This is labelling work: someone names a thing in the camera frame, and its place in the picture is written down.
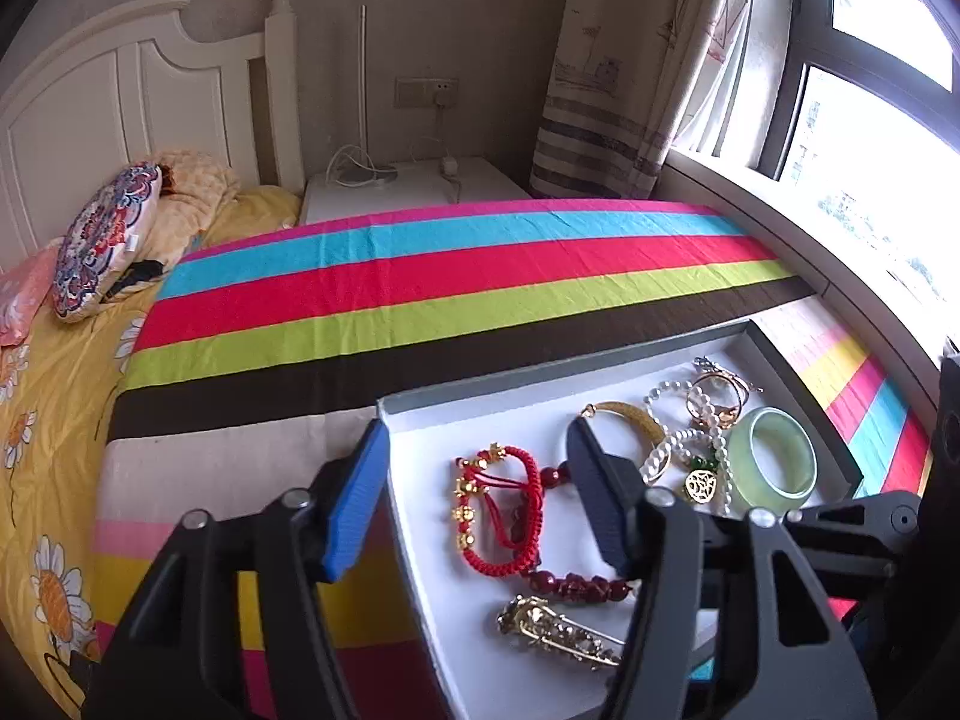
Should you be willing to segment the green jade bangle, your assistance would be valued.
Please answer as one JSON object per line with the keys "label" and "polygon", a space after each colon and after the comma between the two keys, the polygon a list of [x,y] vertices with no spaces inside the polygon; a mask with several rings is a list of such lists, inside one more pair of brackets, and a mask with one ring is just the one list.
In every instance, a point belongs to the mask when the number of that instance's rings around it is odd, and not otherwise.
{"label": "green jade bangle", "polygon": [[748,411],[727,434],[732,486],[748,509],[784,515],[811,497],[818,481],[814,444],[786,411]]}

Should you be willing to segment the gold rhinestone hair clip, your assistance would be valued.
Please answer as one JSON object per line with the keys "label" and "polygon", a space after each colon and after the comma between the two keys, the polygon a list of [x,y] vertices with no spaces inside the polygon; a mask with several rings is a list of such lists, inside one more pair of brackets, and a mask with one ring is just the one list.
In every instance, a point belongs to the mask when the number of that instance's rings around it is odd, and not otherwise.
{"label": "gold rhinestone hair clip", "polygon": [[563,655],[593,670],[617,668],[623,642],[612,635],[574,621],[538,596],[516,595],[496,616],[501,635],[553,655]]}

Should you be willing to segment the white shallow jewelry box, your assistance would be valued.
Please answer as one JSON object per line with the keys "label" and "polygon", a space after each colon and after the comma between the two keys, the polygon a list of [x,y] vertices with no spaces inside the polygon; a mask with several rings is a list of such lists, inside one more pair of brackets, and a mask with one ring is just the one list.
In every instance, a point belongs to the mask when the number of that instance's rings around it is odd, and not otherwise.
{"label": "white shallow jewelry box", "polygon": [[540,556],[558,574],[613,577],[617,567],[608,553],[630,530],[628,512],[643,494],[640,463],[656,444],[605,411],[587,418],[582,431],[574,424],[586,406],[636,405],[664,380],[693,379],[698,358],[754,383],[752,408],[778,408],[804,427],[817,459],[812,502],[864,493],[866,477],[850,447],[781,344],[753,320],[379,400],[377,414],[391,443],[387,488],[398,552],[451,717],[594,717],[607,694],[607,679],[594,668],[561,655],[529,655],[496,629],[496,613],[521,582],[485,577],[455,549],[455,459],[500,442],[526,450],[540,466],[556,466],[568,460],[570,445],[592,440],[616,478],[607,481],[592,461],[583,461],[579,476],[547,493]]}

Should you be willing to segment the rainbow striped cloth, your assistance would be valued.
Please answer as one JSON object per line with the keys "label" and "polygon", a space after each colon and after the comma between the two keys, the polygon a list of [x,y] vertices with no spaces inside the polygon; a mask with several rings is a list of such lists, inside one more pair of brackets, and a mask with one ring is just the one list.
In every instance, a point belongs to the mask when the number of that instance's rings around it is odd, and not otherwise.
{"label": "rainbow striped cloth", "polygon": [[766,312],[776,348],[869,493],[921,491],[929,436],[878,356],[768,247],[704,206],[521,200],[387,211],[231,239],[161,284],[133,346],[101,470],[88,718],[270,718],[257,582],[206,609],[167,563],[153,642],[121,617],[182,514],[260,511],[348,454],[377,400]]}

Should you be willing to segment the white window sill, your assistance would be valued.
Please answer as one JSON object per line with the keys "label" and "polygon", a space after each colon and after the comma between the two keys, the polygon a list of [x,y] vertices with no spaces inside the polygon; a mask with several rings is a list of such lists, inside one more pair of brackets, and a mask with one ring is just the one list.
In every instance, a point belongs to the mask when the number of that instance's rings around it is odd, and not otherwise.
{"label": "white window sill", "polygon": [[914,271],[848,231],[817,199],[729,160],[671,149],[656,190],[712,206],[766,242],[880,356],[918,410],[937,405],[949,314]]}

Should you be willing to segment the white nightstand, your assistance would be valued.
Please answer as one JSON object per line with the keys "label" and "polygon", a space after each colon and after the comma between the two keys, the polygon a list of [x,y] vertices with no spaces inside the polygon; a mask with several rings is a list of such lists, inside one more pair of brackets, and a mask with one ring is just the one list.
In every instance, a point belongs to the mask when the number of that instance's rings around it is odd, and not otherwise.
{"label": "white nightstand", "polygon": [[529,194],[482,158],[455,158],[457,182],[441,174],[438,160],[397,163],[397,177],[364,187],[347,187],[314,174],[301,205],[301,224],[343,220],[381,211],[412,210],[455,202],[527,200]]}

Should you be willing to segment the yellow daisy bed sheet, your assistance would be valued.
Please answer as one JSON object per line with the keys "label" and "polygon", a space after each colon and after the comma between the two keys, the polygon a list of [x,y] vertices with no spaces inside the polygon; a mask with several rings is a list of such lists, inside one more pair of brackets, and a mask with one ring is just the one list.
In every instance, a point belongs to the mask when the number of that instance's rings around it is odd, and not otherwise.
{"label": "yellow daisy bed sheet", "polygon": [[3,717],[29,717],[39,700],[50,702],[50,717],[78,713],[67,665],[74,653],[98,655],[94,520],[99,476],[117,457],[135,478],[160,483],[158,517],[190,504],[212,505],[220,518],[247,514],[319,466],[308,421],[104,444],[155,298],[146,288],[75,325],[41,309],[25,343],[3,351],[2,626],[31,670],[3,668]]}

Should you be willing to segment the white slim desk lamp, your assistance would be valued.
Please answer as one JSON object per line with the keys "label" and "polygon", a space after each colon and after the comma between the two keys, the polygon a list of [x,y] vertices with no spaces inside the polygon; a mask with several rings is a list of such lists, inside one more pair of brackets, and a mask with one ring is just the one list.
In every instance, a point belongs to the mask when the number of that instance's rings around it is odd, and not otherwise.
{"label": "white slim desk lamp", "polygon": [[366,5],[358,9],[356,23],[356,140],[332,154],[325,169],[325,183],[338,188],[366,188],[390,184],[397,167],[378,163],[370,148],[370,103],[368,103],[368,26]]}

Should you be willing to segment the yellow fluffy blanket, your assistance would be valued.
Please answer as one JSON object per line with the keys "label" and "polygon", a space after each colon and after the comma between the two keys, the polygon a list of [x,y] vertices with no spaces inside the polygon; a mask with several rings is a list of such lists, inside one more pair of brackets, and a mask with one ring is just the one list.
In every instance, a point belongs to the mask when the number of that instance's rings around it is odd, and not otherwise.
{"label": "yellow fluffy blanket", "polygon": [[212,154],[165,149],[149,156],[163,174],[155,219],[135,262],[158,262],[169,271],[203,238],[220,208],[241,188],[238,174]]}

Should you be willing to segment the round patterned cushion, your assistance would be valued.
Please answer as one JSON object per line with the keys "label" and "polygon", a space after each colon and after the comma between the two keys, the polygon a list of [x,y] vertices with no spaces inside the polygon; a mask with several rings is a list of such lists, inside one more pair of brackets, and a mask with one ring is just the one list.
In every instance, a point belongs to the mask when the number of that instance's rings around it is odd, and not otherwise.
{"label": "round patterned cushion", "polygon": [[161,187],[160,166],[140,161],[124,167],[83,206],[53,269],[50,299],[62,322],[93,314],[133,262],[155,221]]}

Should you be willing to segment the pink floral pillow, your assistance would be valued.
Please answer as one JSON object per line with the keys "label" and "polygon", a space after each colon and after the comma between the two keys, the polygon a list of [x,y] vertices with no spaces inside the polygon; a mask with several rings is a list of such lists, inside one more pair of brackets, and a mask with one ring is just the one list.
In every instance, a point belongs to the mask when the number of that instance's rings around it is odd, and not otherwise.
{"label": "pink floral pillow", "polygon": [[62,238],[52,239],[0,280],[0,344],[3,348],[23,343],[28,336],[31,322],[52,286],[61,243]]}

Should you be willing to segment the dark framed window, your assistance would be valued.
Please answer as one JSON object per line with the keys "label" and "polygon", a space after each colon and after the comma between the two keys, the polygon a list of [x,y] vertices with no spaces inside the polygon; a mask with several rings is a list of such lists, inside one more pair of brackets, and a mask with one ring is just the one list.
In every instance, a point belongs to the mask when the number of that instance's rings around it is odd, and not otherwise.
{"label": "dark framed window", "polygon": [[791,0],[760,169],[905,288],[957,298],[958,55],[924,0]]}

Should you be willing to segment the beige sailboat print curtain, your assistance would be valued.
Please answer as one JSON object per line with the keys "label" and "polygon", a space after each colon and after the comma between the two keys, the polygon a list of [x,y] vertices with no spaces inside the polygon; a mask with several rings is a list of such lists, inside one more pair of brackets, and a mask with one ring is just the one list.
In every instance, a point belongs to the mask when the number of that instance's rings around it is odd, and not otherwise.
{"label": "beige sailboat print curtain", "polygon": [[539,197],[646,199],[750,0],[566,0],[535,142]]}

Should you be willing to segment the white wooden headboard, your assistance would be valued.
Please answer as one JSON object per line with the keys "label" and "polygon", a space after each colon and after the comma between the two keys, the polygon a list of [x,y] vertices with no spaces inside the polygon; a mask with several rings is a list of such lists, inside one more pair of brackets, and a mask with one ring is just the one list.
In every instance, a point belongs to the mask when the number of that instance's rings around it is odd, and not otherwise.
{"label": "white wooden headboard", "polygon": [[132,0],[37,55],[2,94],[2,265],[67,229],[121,167],[200,149],[245,185],[301,192],[304,179],[293,0],[262,28],[199,43],[192,0]]}

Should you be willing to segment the wall power socket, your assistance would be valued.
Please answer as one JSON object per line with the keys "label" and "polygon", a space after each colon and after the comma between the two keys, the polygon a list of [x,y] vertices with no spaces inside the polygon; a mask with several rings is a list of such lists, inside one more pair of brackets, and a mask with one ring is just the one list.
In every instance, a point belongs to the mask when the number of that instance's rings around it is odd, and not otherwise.
{"label": "wall power socket", "polygon": [[447,76],[397,76],[394,106],[397,109],[452,109],[459,101],[459,80]]}

